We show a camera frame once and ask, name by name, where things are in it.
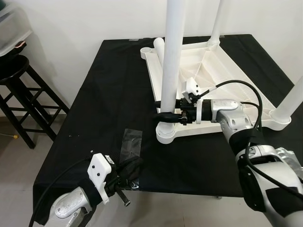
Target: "table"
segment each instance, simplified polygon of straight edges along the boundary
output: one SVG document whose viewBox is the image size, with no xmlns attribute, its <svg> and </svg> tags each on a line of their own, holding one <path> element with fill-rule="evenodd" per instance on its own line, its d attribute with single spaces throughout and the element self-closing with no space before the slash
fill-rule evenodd
<svg viewBox="0 0 303 227">
<path fill-rule="evenodd" d="M 184 43 L 205 42 L 209 36 L 186 37 Z M 156 139 L 154 98 L 142 47 L 154 39 L 103 41 L 88 75 L 50 149 L 33 187 L 34 205 L 46 186 L 64 169 L 89 155 L 110 155 L 118 163 L 125 129 L 143 131 L 140 176 L 142 191 L 213 196 L 242 196 L 234 154 L 222 133 L 176 138 L 171 144 Z M 249 78 L 278 106 L 293 84 L 252 35 L 226 35 L 220 46 Z M 275 148 L 295 151 L 303 164 L 303 105 L 283 131 L 264 129 Z M 44 224 L 51 204 L 77 187 L 87 176 L 88 163 L 67 173 L 47 195 L 36 221 Z"/>
</svg>

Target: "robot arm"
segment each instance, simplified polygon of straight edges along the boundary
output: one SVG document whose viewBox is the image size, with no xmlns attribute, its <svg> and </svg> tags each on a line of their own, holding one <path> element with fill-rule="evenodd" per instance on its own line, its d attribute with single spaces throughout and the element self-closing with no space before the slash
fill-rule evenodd
<svg viewBox="0 0 303 227">
<path fill-rule="evenodd" d="M 108 203 L 117 193 L 127 207 L 130 201 L 121 191 L 138 177 L 143 161 L 133 157 L 117 167 L 109 156 L 94 154 L 88 167 L 89 179 L 79 187 L 60 196 L 52 205 L 46 227 L 85 227 L 97 205 Z"/>
<path fill-rule="evenodd" d="M 239 179 L 247 205 L 261 211 L 274 227 L 301 227 L 303 223 L 302 199 L 262 177 L 247 165 L 245 149 L 250 143 L 251 163 L 266 175 L 302 194 L 299 178 L 291 167 L 268 145 L 250 118 L 243 112 L 242 104 L 230 99 L 195 100 L 185 96 L 176 102 L 181 114 L 159 113 L 155 119 L 163 122 L 201 123 L 218 122 L 232 151 L 239 169 Z"/>
</svg>

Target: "plastic storage bin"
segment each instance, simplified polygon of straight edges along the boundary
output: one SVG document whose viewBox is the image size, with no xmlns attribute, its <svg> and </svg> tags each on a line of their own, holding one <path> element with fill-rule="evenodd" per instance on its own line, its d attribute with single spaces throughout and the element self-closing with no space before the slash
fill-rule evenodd
<svg viewBox="0 0 303 227">
<path fill-rule="evenodd" d="M 7 4 L 0 11 L 0 56 L 10 52 L 30 33 L 30 25 L 24 12 L 13 4 Z"/>
</svg>

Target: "floor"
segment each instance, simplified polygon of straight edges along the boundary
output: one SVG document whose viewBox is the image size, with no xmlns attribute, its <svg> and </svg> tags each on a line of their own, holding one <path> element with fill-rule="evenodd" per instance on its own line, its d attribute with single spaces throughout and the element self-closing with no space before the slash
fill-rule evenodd
<svg viewBox="0 0 303 227">
<path fill-rule="evenodd" d="M 58 131 L 62 120 L 55 122 Z M 29 119 L 27 126 L 36 124 Z M 0 132 L 15 133 L 9 122 L 0 121 Z M 32 185 L 52 145 L 43 134 L 33 135 L 36 148 L 22 138 L 0 135 L 0 226 L 26 227 L 32 213 Z M 99 205 L 89 227 L 269 227 L 262 213 L 251 210 L 242 198 L 126 192 L 131 205 L 117 196 Z"/>
</svg>

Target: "white wall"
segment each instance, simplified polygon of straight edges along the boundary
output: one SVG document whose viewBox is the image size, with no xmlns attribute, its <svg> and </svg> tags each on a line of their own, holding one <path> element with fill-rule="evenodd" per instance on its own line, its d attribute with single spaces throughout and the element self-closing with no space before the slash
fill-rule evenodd
<svg viewBox="0 0 303 227">
<path fill-rule="evenodd" d="M 187 1 L 185 36 L 210 35 L 219 0 Z M 165 0 L 14 2 L 25 11 L 34 31 L 23 54 L 68 105 L 73 103 L 104 39 L 165 34 Z M 230 0 L 222 34 L 253 34 L 296 82 L 303 75 L 302 12 L 302 0 Z M 40 100 L 49 104 L 45 96 Z"/>
</svg>

